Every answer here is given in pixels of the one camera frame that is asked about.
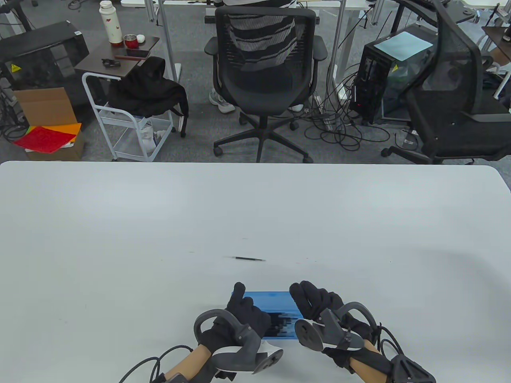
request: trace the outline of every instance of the chair base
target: chair base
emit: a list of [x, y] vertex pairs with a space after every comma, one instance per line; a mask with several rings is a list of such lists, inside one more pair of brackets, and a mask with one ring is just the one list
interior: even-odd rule
[[280, 120], [280, 121], [276, 122], [275, 124], [272, 124], [269, 126], [267, 116], [260, 116], [259, 122], [257, 122], [253, 118], [247, 116], [245, 113], [240, 112], [240, 120], [239, 120], [240, 124], [244, 125], [248, 122], [254, 127], [254, 129], [250, 129], [245, 132], [238, 133], [238, 134], [233, 134], [232, 136], [215, 141], [213, 143], [213, 153], [215, 154], [216, 157], [219, 157], [223, 153], [222, 148], [219, 147], [220, 145], [224, 145], [224, 144], [230, 143], [230, 142], [241, 141], [241, 140], [247, 139], [247, 138], [258, 138], [259, 146], [258, 146], [258, 150], [257, 150], [257, 158], [255, 161], [261, 162], [261, 154], [263, 152], [264, 141], [269, 139], [269, 140], [278, 142], [281, 145], [284, 145], [284, 146], [288, 147], [289, 149], [292, 149], [295, 152], [303, 155], [303, 157], [304, 157], [303, 163], [313, 163], [314, 161], [312, 160], [311, 157], [309, 157], [309, 153], [307, 153], [304, 149], [300, 148], [299, 146], [293, 144], [287, 138], [284, 138], [280, 134], [277, 134], [273, 131], [276, 128], [279, 128], [282, 125], [285, 125], [287, 123], [292, 124], [292, 126], [291, 126], [292, 130], [296, 129], [296, 124], [293, 125], [294, 120], [295, 120], [295, 117], [290, 117], [290, 118]]
[[428, 156], [425, 156], [424, 154], [417, 153], [417, 152], [411, 152], [410, 150], [406, 150], [403, 148], [399, 148], [397, 146], [391, 146], [390, 148], [385, 148], [381, 151], [382, 157], [388, 157], [391, 154], [397, 154], [400, 157], [403, 157], [404, 159], [407, 159], [408, 161], [411, 161], [413, 163], [419, 164], [419, 165], [440, 165], [444, 161], [441, 158], [430, 158]]

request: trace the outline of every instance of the white water bottle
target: white water bottle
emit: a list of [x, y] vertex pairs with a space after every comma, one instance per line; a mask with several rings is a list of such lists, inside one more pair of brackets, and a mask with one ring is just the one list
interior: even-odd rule
[[117, 18], [117, 10], [110, 0], [103, 0], [99, 5], [99, 13], [101, 13], [101, 18], [105, 25], [108, 41], [110, 41], [110, 44], [113, 46], [122, 46], [124, 44], [123, 32], [121, 31], [119, 19]]

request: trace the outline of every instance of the black pen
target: black pen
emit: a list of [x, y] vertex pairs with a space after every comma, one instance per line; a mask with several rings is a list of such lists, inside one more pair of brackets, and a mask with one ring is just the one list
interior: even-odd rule
[[259, 261], [259, 262], [266, 262], [265, 259], [259, 259], [259, 258], [247, 258], [247, 257], [227, 257], [232, 259], [240, 259], [240, 260], [253, 260], [253, 261]]

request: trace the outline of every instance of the orange paper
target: orange paper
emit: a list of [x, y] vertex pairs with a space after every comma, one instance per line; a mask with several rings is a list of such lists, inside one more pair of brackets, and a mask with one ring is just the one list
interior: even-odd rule
[[[42, 125], [42, 127], [45, 129], [54, 130], [56, 132], [68, 133], [68, 134], [72, 134], [72, 135], [76, 136], [80, 132], [80, 128], [82, 127], [82, 124], [77, 123], [77, 124], [50, 125], [50, 126]], [[35, 126], [29, 127], [29, 129], [27, 130], [27, 134], [30, 133], [32, 130], [34, 130], [34, 128], [36, 128], [36, 127]], [[73, 138], [70, 142], [74, 143], [75, 141], [76, 141], [76, 137]]]

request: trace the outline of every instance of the black phone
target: black phone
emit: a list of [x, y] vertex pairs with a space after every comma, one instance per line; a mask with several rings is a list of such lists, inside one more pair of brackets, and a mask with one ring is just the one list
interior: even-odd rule
[[141, 49], [118, 49], [114, 57], [124, 59], [147, 59], [149, 57], [149, 51]]

